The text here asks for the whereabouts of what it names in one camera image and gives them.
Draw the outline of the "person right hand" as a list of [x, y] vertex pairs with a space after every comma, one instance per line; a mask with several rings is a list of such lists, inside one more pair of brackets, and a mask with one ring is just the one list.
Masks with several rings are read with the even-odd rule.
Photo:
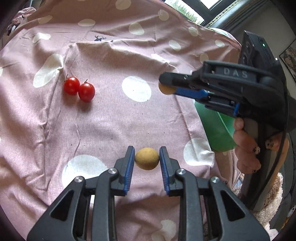
[[[261, 164], [256, 157], [256, 155], [260, 153], [260, 147], [256, 143], [255, 139], [244, 131], [244, 120], [242, 118], [236, 118], [233, 122], [233, 127], [235, 129], [233, 134], [233, 139], [236, 143], [235, 154], [238, 158], [237, 168], [243, 174], [252, 174], [257, 172], [261, 168]], [[280, 148], [281, 138], [282, 133], [276, 134], [265, 142], [265, 147], [272, 151], [279, 152], [278, 150]], [[289, 145], [289, 140], [286, 138], [279, 163], [275, 169], [276, 172], [280, 170], [286, 160]]]

